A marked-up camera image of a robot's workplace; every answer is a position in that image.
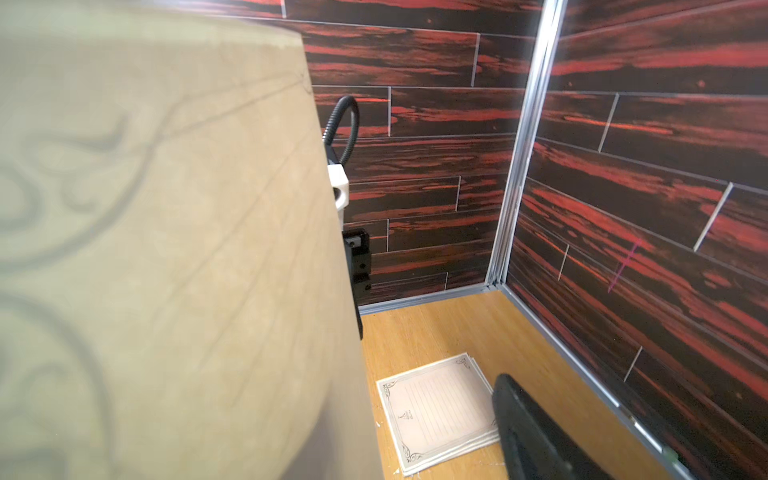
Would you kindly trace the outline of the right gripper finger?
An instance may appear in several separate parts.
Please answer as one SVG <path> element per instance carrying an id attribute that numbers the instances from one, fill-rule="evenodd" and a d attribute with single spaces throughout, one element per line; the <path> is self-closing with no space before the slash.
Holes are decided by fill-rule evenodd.
<path id="1" fill-rule="evenodd" d="M 510 375 L 496 377 L 492 406 L 510 479 L 611 477 Z"/>

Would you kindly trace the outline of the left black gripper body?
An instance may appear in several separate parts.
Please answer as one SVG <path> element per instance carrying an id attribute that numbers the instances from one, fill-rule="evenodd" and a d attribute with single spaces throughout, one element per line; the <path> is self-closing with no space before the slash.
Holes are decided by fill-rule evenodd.
<path id="1" fill-rule="evenodd" d="M 344 241 L 359 338 L 363 339 L 364 326 L 358 301 L 371 290 L 370 236 L 365 229 L 356 228 L 343 230 L 342 239 Z"/>

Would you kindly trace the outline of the ornate stationery paper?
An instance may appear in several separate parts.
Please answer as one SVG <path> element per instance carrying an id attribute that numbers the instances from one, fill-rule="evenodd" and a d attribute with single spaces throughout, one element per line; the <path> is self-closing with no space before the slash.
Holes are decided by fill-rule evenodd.
<path id="1" fill-rule="evenodd" d="M 381 477 L 299 34 L 2 3 L 1 475 Z"/>
<path id="2" fill-rule="evenodd" d="M 406 477 L 499 441 L 493 389 L 468 353 L 376 382 Z"/>

